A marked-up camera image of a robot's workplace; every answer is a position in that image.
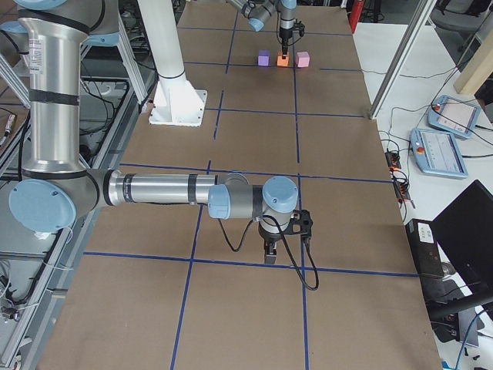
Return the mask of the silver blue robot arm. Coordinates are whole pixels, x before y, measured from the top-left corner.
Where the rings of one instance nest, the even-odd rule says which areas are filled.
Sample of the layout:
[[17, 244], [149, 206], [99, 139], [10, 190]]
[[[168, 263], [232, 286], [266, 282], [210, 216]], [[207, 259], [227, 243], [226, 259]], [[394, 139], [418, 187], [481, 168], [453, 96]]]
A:
[[[282, 56], [287, 56], [295, 29], [297, 1], [228, 1], [250, 27], [260, 31], [278, 14]], [[273, 264], [277, 242], [295, 233], [298, 189], [287, 177], [249, 184], [239, 174], [139, 175], [119, 170], [90, 170], [79, 160], [79, 77], [83, 42], [103, 31], [116, 31], [116, 1], [15, 1], [18, 20], [29, 36], [31, 103], [30, 160], [22, 165], [8, 205], [12, 215], [34, 232], [55, 233], [96, 208], [125, 203], [206, 205], [220, 220], [226, 242], [240, 250], [250, 225], [259, 223], [265, 263]], [[186, 77], [171, 1], [138, 1], [159, 75], [151, 124], [199, 126], [206, 91], [195, 90]], [[227, 238], [221, 220], [249, 219], [238, 247]]]
[[255, 1], [231, 0], [227, 3], [248, 20], [250, 27], [255, 32], [262, 30], [270, 18], [277, 14], [281, 55], [282, 59], [287, 58], [296, 23], [297, 2], [295, 0], [263, 1], [261, 4], [257, 4]]

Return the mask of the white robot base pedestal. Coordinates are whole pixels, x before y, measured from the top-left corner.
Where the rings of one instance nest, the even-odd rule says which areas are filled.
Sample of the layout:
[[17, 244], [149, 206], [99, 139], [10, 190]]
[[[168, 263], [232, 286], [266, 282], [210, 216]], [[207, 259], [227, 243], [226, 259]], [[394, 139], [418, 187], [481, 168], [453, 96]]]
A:
[[149, 122], [200, 126], [207, 91], [194, 89], [186, 77], [172, 2], [141, 0], [138, 4], [159, 77]]

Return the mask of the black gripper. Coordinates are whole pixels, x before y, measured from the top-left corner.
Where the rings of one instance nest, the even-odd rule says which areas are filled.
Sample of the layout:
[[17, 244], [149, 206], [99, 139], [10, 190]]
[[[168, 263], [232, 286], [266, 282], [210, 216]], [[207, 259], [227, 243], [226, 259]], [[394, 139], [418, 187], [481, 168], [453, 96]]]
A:
[[283, 27], [279, 28], [279, 37], [281, 40], [281, 55], [284, 58], [288, 57], [288, 45], [290, 40], [290, 29], [285, 29]]
[[278, 229], [275, 232], [265, 230], [262, 224], [258, 226], [259, 235], [264, 242], [264, 263], [274, 265], [277, 259], [277, 241], [282, 239]]

